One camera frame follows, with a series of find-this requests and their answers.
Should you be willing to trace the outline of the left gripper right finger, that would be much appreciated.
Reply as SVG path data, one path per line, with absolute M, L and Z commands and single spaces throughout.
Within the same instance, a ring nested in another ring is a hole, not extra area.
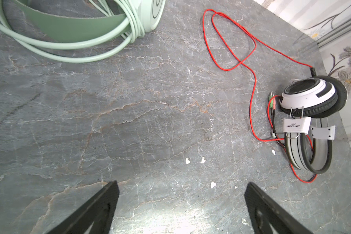
M 248 183 L 244 198 L 255 234 L 311 233 L 255 183 Z

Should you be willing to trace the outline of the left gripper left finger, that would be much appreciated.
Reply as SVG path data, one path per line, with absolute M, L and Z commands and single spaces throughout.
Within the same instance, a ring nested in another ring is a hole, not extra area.
M 118 183 L 111 181 L 73 212 L 50 234 L 108 234 L 111 229 L 120 191 Z

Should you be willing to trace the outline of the green white headphones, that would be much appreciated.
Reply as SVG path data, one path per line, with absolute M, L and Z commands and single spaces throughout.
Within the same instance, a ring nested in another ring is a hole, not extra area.
M 45 42 L 12 30 L 0 1 L 0 31 L 11 36 L 28 50 L 48 59 L 67 63 L 88 63 L 111 57 L 128 44 L 134 43 L 157 28 L 165 1 L 116 1 L 120 13 L 115 15 L 107 1 L 90 1 L 104 16 L 100 18 L 69 18 L 33 9 L 27 1 L 16 1 L 23 13 L 55 42 Z M 70 58 L 46 52 L 53 50 L 86 49 L 122 37 L 123 42 L 112 50 L 85 58 Z

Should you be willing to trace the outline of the black white headphones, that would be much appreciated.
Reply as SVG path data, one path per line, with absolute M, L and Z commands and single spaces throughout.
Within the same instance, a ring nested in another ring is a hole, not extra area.
M 314 174 L 325 173 L 332 160 L 335 126 L 311 126 L 311 121 L 327 119 L 346 104 L 348 91 L 339 80 L 315 76 L 296 80 L 279 99 L 289 115 L 283 121 L 286 154 L 292 166 Z

